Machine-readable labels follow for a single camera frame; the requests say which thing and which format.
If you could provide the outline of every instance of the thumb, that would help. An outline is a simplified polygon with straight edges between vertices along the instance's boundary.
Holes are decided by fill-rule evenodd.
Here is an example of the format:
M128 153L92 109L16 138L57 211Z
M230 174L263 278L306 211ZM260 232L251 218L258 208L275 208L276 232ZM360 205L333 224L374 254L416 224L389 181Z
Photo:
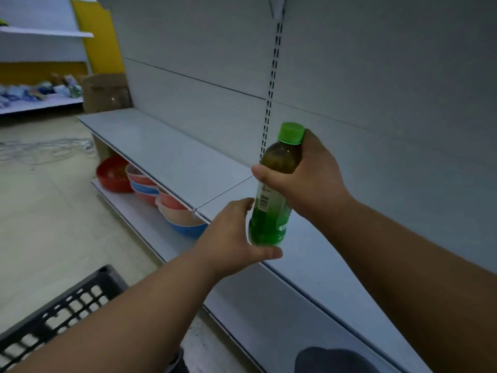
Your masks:
M259 182L264 183L278 192L284 192L288 177L290 175L271 170L261 164L252 166L252 174Z
M254 263L269 261L271 259L280 259L283 251L277 246L253 246L251 245L251 255Z

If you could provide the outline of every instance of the green bottle cap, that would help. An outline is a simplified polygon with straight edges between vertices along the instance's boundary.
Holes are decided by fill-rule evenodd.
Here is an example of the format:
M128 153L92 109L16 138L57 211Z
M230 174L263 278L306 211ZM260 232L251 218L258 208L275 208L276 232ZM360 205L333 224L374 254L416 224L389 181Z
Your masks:
M303 125L294 122L284 122L281 124L278 140L282 143L298 145L304 138L306 129Z

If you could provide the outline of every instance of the bottle label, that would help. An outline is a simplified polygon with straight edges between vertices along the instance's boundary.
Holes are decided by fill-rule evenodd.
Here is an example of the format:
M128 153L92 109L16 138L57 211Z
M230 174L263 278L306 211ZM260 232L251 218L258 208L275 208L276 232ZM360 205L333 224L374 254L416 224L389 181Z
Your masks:
M292 208L279 192L265 184L259 183L255 206L262 212L266 212L266 222L272 222L279 231L286 229Z

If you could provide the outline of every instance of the plastic bowl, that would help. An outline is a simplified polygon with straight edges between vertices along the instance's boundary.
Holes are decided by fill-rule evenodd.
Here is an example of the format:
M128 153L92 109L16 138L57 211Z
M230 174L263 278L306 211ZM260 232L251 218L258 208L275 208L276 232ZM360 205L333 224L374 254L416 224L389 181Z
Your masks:
M128 164L126 166L126 175L128 176L130 181L133 181L138 184L145 184L149 186L155 185L155 183L143 174L139 169L135 168L132 164Z
M156 195L152 195L149 193L143 193L143 192L137 192L135 191L135 195L137 198L139 198L141 201L153 205L155 207L155 200L157 199Z
M137 192L147 193L147 194L151 194L151 195L155 195L155 196L158 195L158 187L157 186L148 186L145 184L136 183L134 181L130 181L130 183L131 183L131 188L133 188Z
M121 156L112 156L96 168L96 176L103 188L110 192L133 192L125 168L128 161Z
M176 225L173 222L169 221L167 218L165 219L167 223L178 233L183 234L184 236L198 239L205 229L207 229L207 224L197 225L197 226L181 226Z
M174 197L167 193L163 188L158 189L160 202L170 209L177 209L178 211L186 211L188 208L177 201Z
M192 211L189 209L187 210L178 210L178 209L171 209L166 206L164 206L160 202L160 198L158 197L156 199L156 205L159 208L159 211L162 213L162 215L168 219L170 222L179 225L179 226L197 226L197 225L202 225L205 224L204 220L196 217Z

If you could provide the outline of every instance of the hand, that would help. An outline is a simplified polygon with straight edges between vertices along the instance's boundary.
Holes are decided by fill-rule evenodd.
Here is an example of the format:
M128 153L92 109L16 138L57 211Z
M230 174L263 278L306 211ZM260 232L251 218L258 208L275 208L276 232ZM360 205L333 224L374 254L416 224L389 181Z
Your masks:
M218 279L233 275L250 264L283 256L279 247L256 247L248 243L245 219L253 202L253 198L231 201L195 245L194 251L214 270Z
M282 194L288 204L314 225L320 218L337 217L352 196L348 193L339 165L315 134L306 130L302 160L293 174L252 166L257 180Z

